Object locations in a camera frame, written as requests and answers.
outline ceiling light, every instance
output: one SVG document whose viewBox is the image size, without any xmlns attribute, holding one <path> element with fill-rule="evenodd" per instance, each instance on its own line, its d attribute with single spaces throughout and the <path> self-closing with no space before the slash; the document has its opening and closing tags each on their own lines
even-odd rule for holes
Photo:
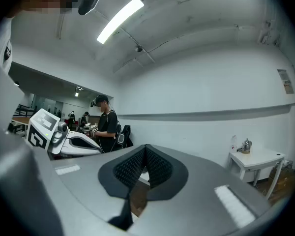
<svg viewBox="0 0 295 236">
<path fill-rule="evenodd" d="M 138 9 L 142 8 L 144 4 L 141 0 L 132 0 L 128 3 L 124 8 L 122 8 L 107 24 L 107 26 L 103 29 L 100 35 L 97 38 L 98 42 L 102 44 L 109 38 L 109 36 L 133 13 L 135 13 Z"/>
</svg>

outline metal kettle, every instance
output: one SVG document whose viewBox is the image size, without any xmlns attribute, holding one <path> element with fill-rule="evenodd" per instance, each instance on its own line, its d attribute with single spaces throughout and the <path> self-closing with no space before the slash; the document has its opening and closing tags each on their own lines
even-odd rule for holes
<svg viewBox="0 0 295 236">
<path fill-rule="evenodd" d="M 250 152 L 251 146 L 252 146 L 252 141 L 249 141 L 247 138 L 246 141 L 242 144 L 242 150 Z"/>
</svg>

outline security camera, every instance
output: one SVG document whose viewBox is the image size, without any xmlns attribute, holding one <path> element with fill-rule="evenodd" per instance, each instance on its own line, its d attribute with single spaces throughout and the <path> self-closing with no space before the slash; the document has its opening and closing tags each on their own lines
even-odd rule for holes
<svg viewBox="0 0 295 236">
<path fill-rule="evenodd" d="M 143 50 L 143 47 L 141 45 L 137 45 L 135 50 L 139 53 Z"/>
</svg>

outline bottle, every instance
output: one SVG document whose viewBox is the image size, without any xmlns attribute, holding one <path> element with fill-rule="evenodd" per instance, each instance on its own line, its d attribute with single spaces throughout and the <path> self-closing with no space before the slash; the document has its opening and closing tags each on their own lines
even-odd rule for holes
<svg viewBox="0 0 295 236">
<path fill-rule="evenodd" d="M 231 153 L 234 153 L 237 151 L 237 136 L 232 136 L 231 139 Z"/>
</svg>

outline small white table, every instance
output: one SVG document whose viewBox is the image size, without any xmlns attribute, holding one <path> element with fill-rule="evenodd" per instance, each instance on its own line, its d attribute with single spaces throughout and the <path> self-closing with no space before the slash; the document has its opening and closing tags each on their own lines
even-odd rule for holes
<svg viewBox="0 0 295 236">
<path fill-rule="evenodd" d="M 260 171 L 270 166 L 275 166 L 277 162 L 280 162 L 273 182 L 266 194 L 266 199 L 268 199 L 276 185 L 279 178 L 285 154 L 263 148 L 260 152 L 253 152 L 250 154 L 243 154 L 241 152 L 230 153 L 228 167 L 229 170 L 232 168 L 232 162 L 235 162 L 240 167 L 239 178 L 242 180 L 246 170 L 257 171 L 254 177 L 253 186 L 256 186 L 259 180 Z"/>
</svg>

